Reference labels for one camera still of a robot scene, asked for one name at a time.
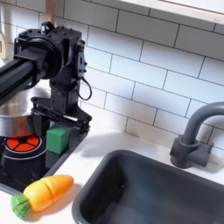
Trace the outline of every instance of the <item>gray faucet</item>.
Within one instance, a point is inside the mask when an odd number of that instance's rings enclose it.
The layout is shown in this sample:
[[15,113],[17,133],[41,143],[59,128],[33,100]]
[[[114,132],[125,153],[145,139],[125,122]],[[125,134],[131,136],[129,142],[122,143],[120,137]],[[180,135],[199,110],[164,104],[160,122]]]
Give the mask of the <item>gray faucet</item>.
[[196,136],[201,124],[211,116],[224,116],[224,102],[215,102],[198,109],[190,118],[184,135],[174,140],[171,147],[171,162],[180,169],[192,163],[206,167],[214,144],[201,145]]

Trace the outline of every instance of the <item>green block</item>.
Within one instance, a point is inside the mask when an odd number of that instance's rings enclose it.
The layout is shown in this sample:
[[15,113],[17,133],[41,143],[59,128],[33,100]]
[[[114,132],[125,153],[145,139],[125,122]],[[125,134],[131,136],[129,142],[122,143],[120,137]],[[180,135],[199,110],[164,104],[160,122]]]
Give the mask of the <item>green block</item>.
[[61,154],[68,145],[70,128],[54,124],[46,132],[46,149]]

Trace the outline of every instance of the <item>toy stove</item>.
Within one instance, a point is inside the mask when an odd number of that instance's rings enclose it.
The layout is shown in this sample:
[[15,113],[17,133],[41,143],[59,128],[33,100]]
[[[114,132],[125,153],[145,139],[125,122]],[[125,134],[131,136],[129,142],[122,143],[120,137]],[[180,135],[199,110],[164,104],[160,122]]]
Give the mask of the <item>toy stove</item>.
[[29,184],[53,175],[82,139],[62,154],[46,150],[46,138],[31,135],[21,138],[0,138],[0,190],[21,193]]

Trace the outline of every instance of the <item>countertop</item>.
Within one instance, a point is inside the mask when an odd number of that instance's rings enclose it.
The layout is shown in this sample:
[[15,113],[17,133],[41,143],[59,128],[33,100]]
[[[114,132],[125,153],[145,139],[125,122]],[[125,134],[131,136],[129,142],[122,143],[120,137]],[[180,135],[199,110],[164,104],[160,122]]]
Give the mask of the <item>countertop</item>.
[[[134,151],[164,164],[172,165],[169,156],[170,149],[168,148],[114,129],[91,129],[87,138],[56,172],[56,174],[67,174],[74,178],[75,184],[65,197],[44,212],[33,213],[27,221],[22,221],[11,211],[11,196],[5,192],[0,192],[0,223],[21,224],[36,222],[38,224],[54,224],[65,222],[66,224],[74,224],[71,209],[76,195],[88,181],[103,157],[116,150]],[[219,163],[219,160],[214,158],[211,162],[206,169],[192,167],[186,170],[186,172],[194,173],[224,185],[222,163]]]

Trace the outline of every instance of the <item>toy carrot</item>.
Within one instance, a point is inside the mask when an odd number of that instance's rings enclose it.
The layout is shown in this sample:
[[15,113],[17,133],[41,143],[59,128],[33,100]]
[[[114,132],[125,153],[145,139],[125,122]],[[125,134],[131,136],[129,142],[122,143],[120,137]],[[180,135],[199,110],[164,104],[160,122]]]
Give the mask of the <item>toy carrot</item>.
[[12,211],[20,219],[30,212],[41,212],[59,200],[73,184],[74,179],[66,175],[42,178],[28,185],[23,194],[11,197]]

